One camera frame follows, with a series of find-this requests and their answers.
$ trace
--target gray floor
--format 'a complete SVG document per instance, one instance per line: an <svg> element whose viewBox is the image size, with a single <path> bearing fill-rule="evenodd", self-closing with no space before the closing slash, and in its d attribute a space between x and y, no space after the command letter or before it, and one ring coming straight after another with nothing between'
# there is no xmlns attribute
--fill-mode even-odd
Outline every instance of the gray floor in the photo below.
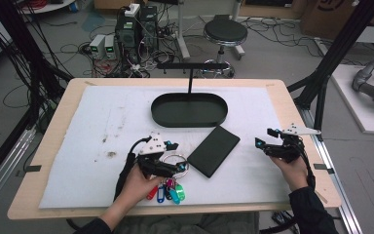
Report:
<svg viewBox="0 0 374 234"><path fill-rule="evenodd" d="M73 51L75 50L73 45L77 46L88 42L90 37L94 37L97 33L113 32L114 27L111 25L115 25L115 16L95 12L90 1L85 3L84 9L77 14L72 14L67 10L59 10L39 17L45 22L55 24L77 22L65 26L43 24L42 28L53 51L57 52L56 55L61 61L64 61L65 67L75 77L89 77L90 75L86 71L90 70L90 64L86 58L81 55L61 53L60 51ZM275 27L281 41L291 39L290 36L284 36L283 34L294 34L295 38L303 36L299 32L298 23L294 21L290 23L283 24L281 28ZM193 26L187 34L202 34L204 27L202 19L190 18L185 21L185 24L185 28ZM93 31L100 25L107 26ZM267 31L264 31L265 29L262 26L253 25L253 28L257 29L258 32L249 31L247 40L243 44L246 55L241 60L237 60L237 56L233 53L226 52L226 60L236 67L236 78L281 79L286 85L290 85L311 74L320 63L321 58L318 56L318 48L312 41L300 41L307 47L289 47L265 38L276 40L272 28ZM191 53L191 62L213 59L217 54L218 47L207 42L203 37L186 37L186 43ZM361 64L367 63L373 58L374 50L369 45L357 44L351 49L343 63ZM160 70L153 70L151 76L183 78L187 77L187 74L183 74L181 71L169 71L168 74L163 74ZM0 56L0 145L26 110L25 107L12 108L3 104L6 94L9 94L5 99L7 105L23 106L26 104L24 87L10 93L12 89L19 85L21 85L21 81L17 79L12 65L5 56ZM332 82L329 82L328 86L322 129L324 142L351 201L361 229L363 233L374 233L374 135L363 134L360 131ZM9 178L0 192L0 233L72 232L64 219L12 221L8 220L6 216L22 181L21 177L16 176L16 172L21 170L26 156L30 154L40 138L40 135L35 138L13 176ZM332 215L338 216L336 211L330 212ZM87 221L87 218L76 220L78 224ZM261 228L274 225L270 221L270 213L262 213L260 223ZM346 233L340 220L336 219L335 223L340 233Z"/></svg>

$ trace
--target black stool seat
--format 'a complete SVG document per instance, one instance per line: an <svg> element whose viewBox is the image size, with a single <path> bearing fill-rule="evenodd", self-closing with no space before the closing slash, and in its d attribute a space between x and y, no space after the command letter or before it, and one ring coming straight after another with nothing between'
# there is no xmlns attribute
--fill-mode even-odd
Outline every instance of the black stool seat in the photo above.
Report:
<svg viewBox="0 0 374 234"><path fill-rule="evenodd" d="M205 38L223 46L238 46L247 38L247 29L230 19L215 19L205 26Z"/></svg>

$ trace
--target black stand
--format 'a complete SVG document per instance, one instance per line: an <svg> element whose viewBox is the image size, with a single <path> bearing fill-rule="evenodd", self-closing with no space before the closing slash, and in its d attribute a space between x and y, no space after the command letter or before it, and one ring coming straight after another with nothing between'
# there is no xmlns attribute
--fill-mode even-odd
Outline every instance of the black stand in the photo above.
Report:
<svg viewBox="0 0 374 234"><path fill-rule="evenodd" d="M318 68L310 76L287 87L289 92L305 87L302 94L294 100L303 109L309 109L318 96L314 125L316 130L321 130L327 82L373 17L374 0L361 0Z"/></svg>
<svg viewBox="0 0 374 234"><path fill-rule="evenodd" d="M188 93L164 94L151 104L154 121L168 128L208 128L223 123L228 107L214 94L192 93L194 69L225 69L226 63L159 63L159 69L190 69Z"/></svg>

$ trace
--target key ring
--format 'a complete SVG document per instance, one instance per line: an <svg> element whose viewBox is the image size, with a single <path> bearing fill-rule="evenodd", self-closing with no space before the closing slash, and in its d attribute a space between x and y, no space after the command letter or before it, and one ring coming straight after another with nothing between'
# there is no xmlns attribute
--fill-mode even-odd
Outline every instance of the key ring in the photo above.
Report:
<svg viewBox="0 0 374 234"><path fill-rule="evenodd" d="M165 163L166 162L166 159L170 158L170 157L176 157L176 158L179 158L179 159L182 159L183 161L181 162L185 162L186 163L186 170L179 176L173 176L173 178L175 179L178 179L178 178L181 178L181 177L184 177L186 176L186 174L188 173L188 170L190 168L190 164L187 162L187 159L184 158L182 155L180 154L170 154L170 155L167 155L163 158L162 162Z"/></svg>

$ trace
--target human hand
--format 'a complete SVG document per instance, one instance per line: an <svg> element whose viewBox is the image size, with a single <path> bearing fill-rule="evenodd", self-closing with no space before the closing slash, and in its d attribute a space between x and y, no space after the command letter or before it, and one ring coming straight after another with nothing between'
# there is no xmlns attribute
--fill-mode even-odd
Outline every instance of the human hand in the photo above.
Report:
<svg viewBox="0 0 374 234"><path fill-rule="evenodd" d="M146 178L138 167L138 164L135 164L127 176L126 183L124 184L119 198L124 200L129 206L133 207L139 201L144 199L161 181L163 181L163 178L159 176L152 179L149 177Z"/></svg>
<svg viewBox="0 0 374 234"><path fill-rule="evenodd" d="M272 159L272 161L280 168L281 173L292 192L299 188L308 186L308 182L306 181L308 169L301 157L290 163L286 163L280 158L270 157L270 159Z"/></svg>

